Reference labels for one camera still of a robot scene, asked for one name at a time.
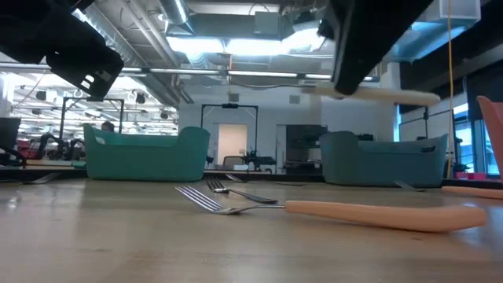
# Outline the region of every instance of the person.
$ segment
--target person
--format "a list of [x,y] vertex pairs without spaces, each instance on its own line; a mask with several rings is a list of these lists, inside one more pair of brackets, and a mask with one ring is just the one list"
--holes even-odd
[[114,132],[114,128],[114,124],[112,124],[110,121],[105,121],[101,125],[101,130],[111,131],[112,133]]

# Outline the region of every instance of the orange handle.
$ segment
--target orange handle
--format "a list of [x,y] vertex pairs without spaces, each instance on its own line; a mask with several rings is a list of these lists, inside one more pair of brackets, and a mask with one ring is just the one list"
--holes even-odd
[[467,206],[393,208],[290,200],[285,209],[290,213],[420,232],[450,232],[483,226],[486,222],[486,212],[482,208]]
[[477,189],[477,188],[444,186],[442,187],[442,191],[451,193],[466,193],[478,197],[503,200],[503,189]]

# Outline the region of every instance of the doorway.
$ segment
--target doorway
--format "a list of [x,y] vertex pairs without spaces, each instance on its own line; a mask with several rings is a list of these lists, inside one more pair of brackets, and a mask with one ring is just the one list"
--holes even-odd
[[248,125],[218,125],[218,163],[223,164],[226,156],[243,156],[246,154]]

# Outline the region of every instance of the table surface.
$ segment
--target table surface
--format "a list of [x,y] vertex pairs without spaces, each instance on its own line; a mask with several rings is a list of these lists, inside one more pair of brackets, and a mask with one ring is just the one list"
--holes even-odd
[[[501,282],[503,201],[439,190],[265,182],[228,187],[284,200],[485,208],[480,228],[415,233],[289,215],[211,215],[162,182],[55,181],[0,186],[2,283]],[[229,206],[250,202],[214,195]]]

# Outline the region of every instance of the teal bin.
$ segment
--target teal bin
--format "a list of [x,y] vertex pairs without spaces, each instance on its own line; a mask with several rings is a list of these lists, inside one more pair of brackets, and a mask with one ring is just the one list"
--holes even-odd
[[87,174],[107,180],[201,180],[210,133],[186,127],[179,136],[117,134],[84,124]]
[[420,141],[359,141],[349,131],[320,137],[323,177],[346,186],[439,187],[446,162],[447,134]]

